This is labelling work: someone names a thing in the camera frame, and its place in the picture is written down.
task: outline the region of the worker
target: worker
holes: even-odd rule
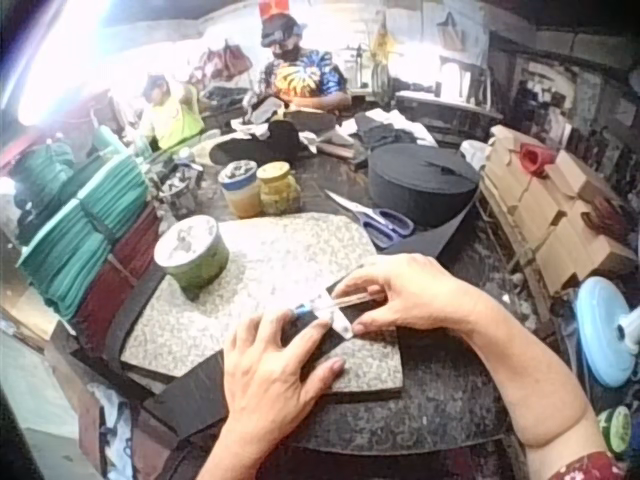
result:
[[[486,293],[421,255],[378,257],[343,280],[334,296],[382,288],[387,303],[353,332],[446,328],[486,365],[524,445],[532,480],[618,479],[596,416],[576,378],[547,346]],[[332,358],[300,379],[300,369],[329,329],[317,320],[283,348],[292,312],[243,321],[224,350],[229,417],[199,480],[254,478],[260,463],[311,411],[340,375]]]
[[[164,75],[149,75],[143,96],[149,105],[139,131],[149,140],[155,137],[161,149],[174,147],[204,129],[193,86],[176,85],[172,91]]]
[[[300,46],[302,27],[277,13],[262,23],[262,46],[274,59],[260,75],[258,97],[274,95],[296,107],[333,112],[351,105],[347,81],[331,53]]]

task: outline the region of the yellow shirt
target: yellow shirt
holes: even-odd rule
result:
[[[160,106],[151,105],[145,110],[140,122],[140,130],[147,137],[155,136],[163,150],[173,147],[183,140],[194,136],[204,128],[204,122],[198,111],[198,93],[191,85],[185,85],[191,92],[191,104],[184,105],[180,100],[181,89],[171,92],[171,96]]]

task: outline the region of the cutting board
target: cutting board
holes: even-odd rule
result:
[[[376,254],[364,230],[337,215],[239,220],[220,224],[220,232],[230,251],[224,273],[195,303],[167,276],[131,332],[124,362],[182,376],[221,349],[242,319],[293,308]],[[402,387],[395,331],[344,342],[327,356],[338,355],[345,358],[346,371],[335,392]]]

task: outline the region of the colorful shirt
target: colorful shirt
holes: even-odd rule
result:
[[[191,85],[185,85],[184,88],[190,90],[189,106],[181,101],[184,91],[172,87],[167,101],[160,106],[149,106],[140,121],[141,132],[147,137],[155,135],[158,146],[163,150],[193,137],[204,129],[204,122],[198,111],[198,93]]]
[[[287,97],[324,97],[346,92],[347,80],[329,52],[302,50],[295,62],[275,59],[260,75],[260,92]]]
[[[624,472],[608,453],[594,452],[562,467],[549,480],[619,480]]]

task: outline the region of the glue jar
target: glue jar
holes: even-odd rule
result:
[[[267,215],[284,215],[300,211],[300,187],[291,175],[287,162],[268,163],[258,170],[262,209]]]
[[[258,164],[251,160],[231,162],[218,175],[222,193],[229,208],[238,218],[255,217],[262,212]]]

